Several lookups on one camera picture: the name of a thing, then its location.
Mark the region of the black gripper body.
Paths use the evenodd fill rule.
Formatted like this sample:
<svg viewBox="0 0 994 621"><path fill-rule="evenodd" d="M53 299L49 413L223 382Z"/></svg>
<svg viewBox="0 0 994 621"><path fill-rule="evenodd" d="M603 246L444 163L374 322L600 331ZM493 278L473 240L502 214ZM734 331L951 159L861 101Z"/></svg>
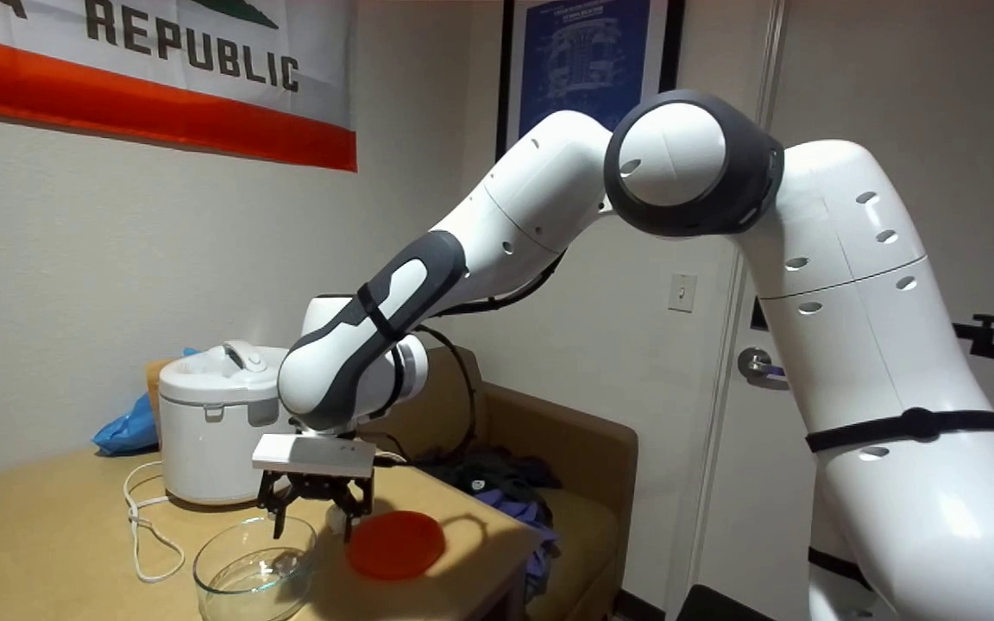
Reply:
<svg viewBox="0 0 994 621"><path fill-rule="evenodd" d="M362 475L311 475L267 468L257 478L257 504L284 513L293 499L331 499L349 516L374 508L374 484Z"/></svg>

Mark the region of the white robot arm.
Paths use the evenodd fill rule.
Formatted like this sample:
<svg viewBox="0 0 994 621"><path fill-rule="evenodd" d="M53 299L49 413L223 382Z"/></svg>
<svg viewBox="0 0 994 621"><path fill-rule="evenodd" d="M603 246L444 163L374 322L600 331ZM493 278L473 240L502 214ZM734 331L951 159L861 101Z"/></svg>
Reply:
<svg viewBox="0 0 994 621"><path fill-rule="evenodd" d="M421 322L529 291L603 214L734 240L815 460L806 621L994 621L994 405L901 193L861 146L783 146L689 87L616 125L542 118L302 329L284 412L344 431L390 406Z"/></svg>

